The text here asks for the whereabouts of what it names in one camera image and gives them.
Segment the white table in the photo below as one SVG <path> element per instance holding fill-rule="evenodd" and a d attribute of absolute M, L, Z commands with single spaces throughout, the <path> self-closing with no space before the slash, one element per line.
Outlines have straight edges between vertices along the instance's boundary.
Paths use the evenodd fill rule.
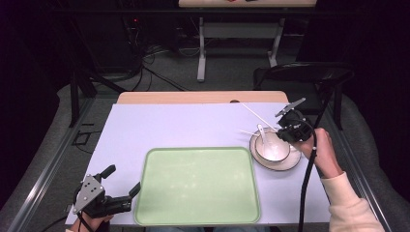
<path fill-rule="evenodd" d="M 181 8 L 311 8 L 316 0 L 179 0 Z M 267 38 L 275 39 L 268 51 L 271 67 L 276 66 L 278 46 L 282 35 L 284 18 L 278 22 L 205 22 L 199 18 L 199 64 L 197 80 L 205 81 L 206 50 L 205 38 Z"/>
<path fill-rule="evenodd" d="M 246 105 L 271 125 L 278 120 L 274 114 L 285 106 L 285 96 L 281 92 L 126 93 L 111 109 L 86 174 L 95 175 L 115 164 L 117 170 L 103 180 L 102 185 L 107 195 L 123 196 L 141 179 L 145 155 L 153 148 L 248 148 L 250 135 L 239 130 L 256 131 L 256 125 L 262 122 L 240 103 L 216 103 L 218 93 L 220 102 L 249 99 Z M 298 222 L 300 192 L 307 164 L 308 160 L 302 158 L 291 170 L 272 171 L 253 161 L 261 207 L 257 224 Z M 133 218 L 137 200 L 136 196 L 131 212 L 116 215 L 111 224 L 138 226 Z M 312 171 L 307 188 L 305 222 L 328 222 L 328 207 L 319 176 Z M 75 215 L 69 214 L 67 223 L 74 220 Z"/>

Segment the wooden table edge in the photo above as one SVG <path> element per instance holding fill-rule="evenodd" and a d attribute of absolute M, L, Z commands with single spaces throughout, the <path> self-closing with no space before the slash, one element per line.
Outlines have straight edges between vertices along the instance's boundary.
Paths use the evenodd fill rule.
<path fill-rule="evenodd" d="M 284 102 L 281 91 L 194 91 L 194 92 L 124 92 L 119 104 L 167 104 L 167 103 L 229 103 L 238 102 Z"/>

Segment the green tray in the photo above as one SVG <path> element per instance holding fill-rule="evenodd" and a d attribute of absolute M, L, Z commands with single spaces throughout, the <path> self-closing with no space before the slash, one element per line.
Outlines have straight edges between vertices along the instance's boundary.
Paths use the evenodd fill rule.
<path fill-rule="evenodd" d="M 254 223 L 260 209 L 251 155 L 242 147 L 148 152 L 135 220 L 151 225 Z"/>

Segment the human arm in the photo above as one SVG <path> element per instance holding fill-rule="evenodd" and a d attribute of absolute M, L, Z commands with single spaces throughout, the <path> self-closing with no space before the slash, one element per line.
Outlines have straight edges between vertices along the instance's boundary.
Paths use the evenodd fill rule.
<path fill-rule="evenodd" d="M 87 214 L 82 214 L 85 222 L 91 227 L 93 231 L 96 231 L 103 222 L 110 221 L 114 216 L 106 216 L 106 217 L 98 217 L 98 218 L 91 218 Z M 85 227 L 83 223 L 80 223 L 79 218 L 75 221 L 75 223 L 70 227 L 70 229 L 66 229 L 66 232 L 89 232 L 88 229 Z"/>
<path fill-rule="evenodd" d="M 359 198 L 337 163 L 332 138 L 324 129 L 316 129 L 317 151 L 315 165 L 323 173 L 322 183 L 331 206 L 330 231 L 384 231 L 374 216 L 368 202 Z M 313 137 L 305 142 L 294 143 L 307 158 L 313 147 Z"/>

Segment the chair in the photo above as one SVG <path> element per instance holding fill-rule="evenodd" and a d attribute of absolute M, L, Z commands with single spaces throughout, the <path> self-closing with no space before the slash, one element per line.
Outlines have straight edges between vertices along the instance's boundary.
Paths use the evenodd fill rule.
<path fill-rule="evenodd" d="M 283 91 L 289 102 L 306 100 L 296 109 L 305 115 L 317 115 L 317 128 L 328 103 L 334 95 L 334 120 L 340 123 L 341 86 L 354 76 L 353 67 L 345 63 L 295 62 L 253 72 L 253 90 Z"/>

